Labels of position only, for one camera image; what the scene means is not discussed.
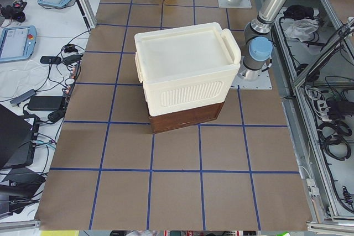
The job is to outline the white power strip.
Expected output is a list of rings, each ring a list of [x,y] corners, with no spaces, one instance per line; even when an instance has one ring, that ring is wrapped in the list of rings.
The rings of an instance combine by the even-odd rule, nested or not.
[[[323,122],[330,122],[331,119],[329,118],[329,107],[327,106],[327,103],[325,100],[317,100],[316,101],[316,104],[317,104],[317,113],[319,114],[319,117],[320,119],[323,121]]]

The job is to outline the black cloth bundle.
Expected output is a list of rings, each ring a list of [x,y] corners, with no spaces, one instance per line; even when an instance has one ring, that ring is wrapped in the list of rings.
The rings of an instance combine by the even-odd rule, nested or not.
[[[288,7],[283,14],[285,18],[291,18],[293,20],[314,19],[314,9],[302,5],[292,5]]]

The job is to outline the blue teach pendant lower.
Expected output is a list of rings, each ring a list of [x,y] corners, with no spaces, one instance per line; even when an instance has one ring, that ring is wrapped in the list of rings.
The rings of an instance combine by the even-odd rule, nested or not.
[[[1,63],[27,60],[34,52],[37,29],[33,25],[4,28],[1,33]]]

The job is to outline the black laptop computer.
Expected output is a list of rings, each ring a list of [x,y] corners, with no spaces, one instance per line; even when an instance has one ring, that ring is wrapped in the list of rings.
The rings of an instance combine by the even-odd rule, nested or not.
[[[1,169],[21,168],[33,163],[39,117],[18,116],[1,106]]]

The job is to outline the white crumpled cloth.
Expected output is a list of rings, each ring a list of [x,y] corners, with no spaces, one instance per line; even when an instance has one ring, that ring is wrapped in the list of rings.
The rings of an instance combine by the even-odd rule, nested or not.
[[[310,41],[318,28],[319,24],[316,20],[305,18],[292,22],[284,34],[287,38],[298,39],[301,42]]]

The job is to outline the black phone device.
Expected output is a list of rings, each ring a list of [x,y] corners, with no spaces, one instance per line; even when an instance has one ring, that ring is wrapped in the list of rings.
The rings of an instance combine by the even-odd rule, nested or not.
[[[42,56],[40,58],[41,64],[48,64],[48,65],[58,65],[61,63],[61,57],[59,56]]]

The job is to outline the grey usb hub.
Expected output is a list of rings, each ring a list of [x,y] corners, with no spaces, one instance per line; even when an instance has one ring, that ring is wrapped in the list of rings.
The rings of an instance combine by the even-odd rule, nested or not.
[[[35,96],[37,94],[36,90],[31,89],[29,91],[24,92],[20,96],[17,96],[16,98],[10,100],[10,104],[13,106],[18,106],[22,102],[29,100],[31,97]]]

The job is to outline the dark brown wooden drawer cabinet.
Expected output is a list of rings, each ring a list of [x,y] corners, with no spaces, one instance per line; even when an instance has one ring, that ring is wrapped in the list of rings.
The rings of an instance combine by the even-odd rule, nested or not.
[[[224,102],[221,102],[158,116],[149,114],[149,121],[153,133],[167,132],[216,120],[223,105]]]

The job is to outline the cream plastic storage box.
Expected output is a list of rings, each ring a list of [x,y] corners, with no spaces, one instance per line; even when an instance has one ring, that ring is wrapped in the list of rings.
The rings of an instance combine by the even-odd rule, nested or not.
[[[134,41],[153,117],[224,102],[240,69],[240,47],[216,22],[138,33]]]

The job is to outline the black power adapter brick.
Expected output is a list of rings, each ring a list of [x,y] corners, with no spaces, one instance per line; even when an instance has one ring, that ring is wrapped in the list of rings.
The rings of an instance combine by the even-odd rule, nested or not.
[[[63,98],[61,96],[33,96],[29,103],[30,111],[56,111],[60,108]]]

